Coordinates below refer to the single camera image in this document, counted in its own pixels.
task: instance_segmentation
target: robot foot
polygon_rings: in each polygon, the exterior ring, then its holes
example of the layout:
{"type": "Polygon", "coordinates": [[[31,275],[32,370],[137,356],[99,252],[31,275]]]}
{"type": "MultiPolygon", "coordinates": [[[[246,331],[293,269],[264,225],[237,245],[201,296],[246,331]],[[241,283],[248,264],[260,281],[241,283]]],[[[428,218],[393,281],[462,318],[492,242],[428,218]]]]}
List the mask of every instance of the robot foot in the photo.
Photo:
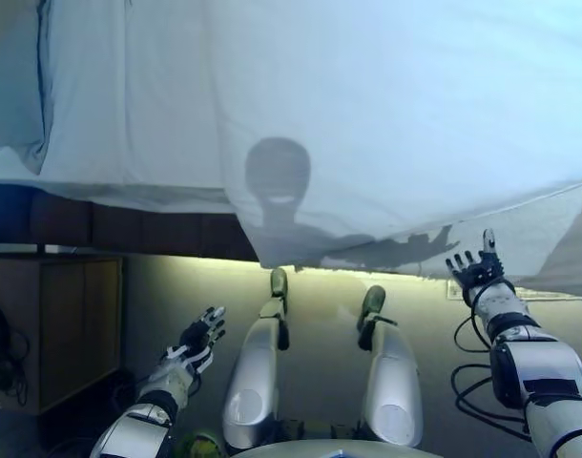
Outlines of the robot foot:
{"type": "Polygon", "coordinates": [[[284,313],[287,312],[287,292],[289,285],[287,274],[281,268],[276,268],[270,272],[270,290],[273,298],[281,298],[284,306],[284,313]]]}
{"type": "Polygon", "coordinates": [[[372,286],[365,294],[364,303],[361,307],[361,315],[357,322],[357,329],[359,330],[358,344],[361,350],[371,351],[372,336],[374,335],[374,329],[376,327],[374,320],[369,320],[369,322],[366,323],[365,319],[370,314],[379,315],[385,305],[385,299],[385,289],[379,285],[372,286]]]}
{"type": "Polygon", "coordinates": [[[361,332],[364,327],[365,318],[370,313],[379,314],[385,305],[386,291],[380,285],[375,284],[367,290],[364,303],[361,306],[361,315],[357,321],[357,330],[361,332]]]}

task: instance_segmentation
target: white cloth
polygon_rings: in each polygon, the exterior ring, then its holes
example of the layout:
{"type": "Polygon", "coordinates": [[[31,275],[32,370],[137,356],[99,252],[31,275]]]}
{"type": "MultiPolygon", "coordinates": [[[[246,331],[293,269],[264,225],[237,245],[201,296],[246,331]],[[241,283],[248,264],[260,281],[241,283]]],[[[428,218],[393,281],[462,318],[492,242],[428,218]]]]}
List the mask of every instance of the white cloth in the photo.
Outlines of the white cloth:
{"type": "Polygon", "coordinates": [[[207,4],[226,190],[265,265],[582,183],[582,0],[207,4]]]}

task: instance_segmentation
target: white sheet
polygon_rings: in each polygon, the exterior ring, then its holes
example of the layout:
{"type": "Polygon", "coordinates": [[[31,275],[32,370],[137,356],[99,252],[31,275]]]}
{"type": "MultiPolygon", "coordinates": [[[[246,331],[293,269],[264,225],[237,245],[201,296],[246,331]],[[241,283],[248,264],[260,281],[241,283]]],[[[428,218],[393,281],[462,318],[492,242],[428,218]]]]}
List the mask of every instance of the white sheet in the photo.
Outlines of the white sheet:
{"type": "Polygon", "coordinates": [[[265,265],[582,183],[582,0],[208,7],[226,190],[265,265]]]}
{"type": "Polygon", "coordinates": [[[158,212],[232,212],[199,2],[54,0],[54,123],[41,174],[0,149],[0,182],[158,212]]]}

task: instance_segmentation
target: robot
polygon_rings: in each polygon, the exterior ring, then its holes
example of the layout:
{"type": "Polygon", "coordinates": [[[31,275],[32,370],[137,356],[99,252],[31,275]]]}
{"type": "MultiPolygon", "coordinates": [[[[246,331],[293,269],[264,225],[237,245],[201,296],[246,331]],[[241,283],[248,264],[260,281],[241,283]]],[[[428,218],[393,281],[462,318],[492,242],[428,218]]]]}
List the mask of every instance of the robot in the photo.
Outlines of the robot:
{"type": "MultiPolygon", "coordinates": [[[[463,289],[474,330],[490,357],[493,391],[505,407],[522,413],[530,440],[542,457],[582,458],[582,362],[575,351],[545,332],[505,278],[491,230],[476,260],[456,254],[447,267],[463,289]],[[488,338],[482,337],[475,318],[488,338]]],[[[223,436],[239,458],[428,457],[415,447],[423,434],[418,366],[399,326],[381,314],[385,291],[365,295],[358,345],[372,365],[362,418],[353,440],[277,442],[277,355],[289,346],[287,281],[271,274],[271,298],[240,350],[222,413],[223,436]]],[[[209,308],[170,347],[134,406],[102,435],[91,457],[154,458],[168,455],[170,429],[187,406],[190,389],[213,360],[224,330],[222,308],[209,308]]]]}

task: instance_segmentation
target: bed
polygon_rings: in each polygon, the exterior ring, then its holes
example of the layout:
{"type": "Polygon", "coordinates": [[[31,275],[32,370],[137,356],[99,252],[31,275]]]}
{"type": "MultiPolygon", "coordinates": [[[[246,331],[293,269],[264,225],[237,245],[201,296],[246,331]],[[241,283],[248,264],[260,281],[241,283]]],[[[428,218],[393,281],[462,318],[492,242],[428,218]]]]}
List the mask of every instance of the bed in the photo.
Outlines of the bed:
{"type": "Polygon", "coordinates": [[[236,213],[264,266],[431,277],[493,227],[529,281],[582,215],[582,2],[32,3],[46,155],[0,146],[0,183],[236,213]]]}

